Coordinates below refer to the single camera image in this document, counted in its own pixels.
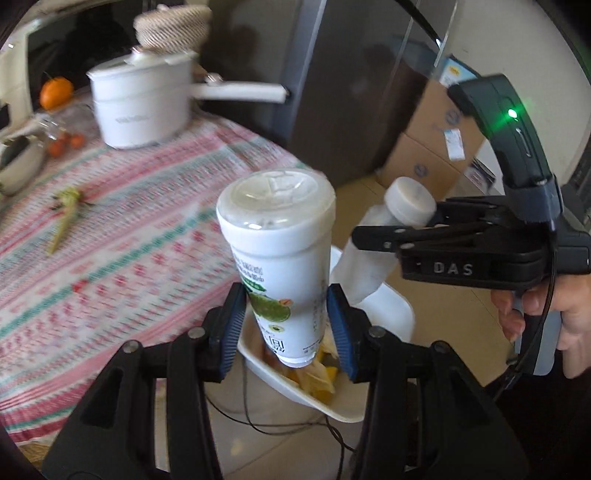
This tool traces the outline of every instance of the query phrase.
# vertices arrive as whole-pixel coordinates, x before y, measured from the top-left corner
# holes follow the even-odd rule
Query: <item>lime illustration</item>
[[[289,307],[293,303],[291,300],[273,300],[254,292],[250,292],[248,296],[255,313],[269,322],[284,322],[291,315]]]

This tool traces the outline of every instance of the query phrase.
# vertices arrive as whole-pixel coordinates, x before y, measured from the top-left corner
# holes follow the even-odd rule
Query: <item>plastic cup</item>
[[[310,170],[257,172],[222,192],[217,218],[265,343],[288,367],[309,365],[327,320],[333,187]]]

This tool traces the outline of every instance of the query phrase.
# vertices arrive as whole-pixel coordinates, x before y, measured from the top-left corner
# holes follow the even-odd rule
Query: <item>black cable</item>
[[[345,449],[355,453],[355,449],[345,443],[343,439],[343,435],[341,432],[334,426],[330,424],[330,420],[328,415],[324,415],[324,421],[307,421],[301,423],[283,423],[283,424],[268,424],[268,423],[253,423],[250,418],[250,413],[248,411],[248,395],[247,395],[247,371],[246,371],[246,360],[242,358],[242,400],[244,403],[244,415],[246,416],[246,421],[238,420],[228,413],[224,412],[220,407],[218,407],[212,400],[206,396],[207,401],[209,404],[221,415],[226,417],[229,420],[235,421],[236,423],[240,423],[242,425],[249,425],[251,428],[256,430],[259,433],[264,435],[271,435],[271,436],[287,436],[287,435],[294,435],[296,433],[303,432],[308,430],[312,427],[326,427],[333,438],[339,443],[340,445],[340,458],[339,458],[339,469],[337,471],[336,480],[340,480],[341,476],[343,475],[343,466],[345,463]],[[287,432],[266,432],[265,430],[261,430],[261,428],[287,428],[287,427],[299,427],[294,430],[289,430]]]
[[[552,304],[552,297],[554,296],[554,289],[556,287],[556,277],[557,277],[557,263],[558,263],[558,243],[556,240],[556,233],[551,231],[550,232],[550,239],[548,240],[548,247],[552,253],[551,260],[550,260],[550,281],[548,282],[548,293],[546,294],[546,300],[544,302],[544,308],[542,309],[542,315],[540,319],[540,323],[538,324],[538,328],[534,333],[534,337],[528,346],[527,350],[519,359],[516,366],[512,369],[511,372],[505,377],[505,381],[502,383],[499,390],[495,393],[495,396],[492,397],[493,401],[499,400],[499,397],[502,393],[507,390],[521,375],[525,360],[531,354],[532,347],[538,342],[540,336],[544,332],[544,324],[546,322],[546,318],[548,317],[548,313],[550,312],[550,306]]]
[[[411,0],[394,0],[398,5],[400,5],[406,13],[408,13],[411,18],[418,23],[419,27],[423,29],[423,31],[428,35],[428,37],[433,40],[438,47],[441,46],[441,39],[433,26],[429,23],[429,21],[425,18],[425,16],[421,13],[421,11],[414,5]]]

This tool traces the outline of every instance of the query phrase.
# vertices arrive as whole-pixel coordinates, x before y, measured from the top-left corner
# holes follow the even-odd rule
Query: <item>wall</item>
[[[532,0],[459,0],[449,51],[481,74],[507,75],[550,168],[566,182],[591,131],[591,85],[540,6]],[[491,155],[483,147],[486,163]]]

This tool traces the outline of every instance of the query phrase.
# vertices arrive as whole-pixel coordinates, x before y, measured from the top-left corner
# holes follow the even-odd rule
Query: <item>pot lid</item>
[[[136,46],[132,48],[131,55],[101,63],[90,70],[87,75],[91,80],[95,80],[154,67],[178,65],[192,61],[195,57],[197,54],[193,51],[158,54]]]

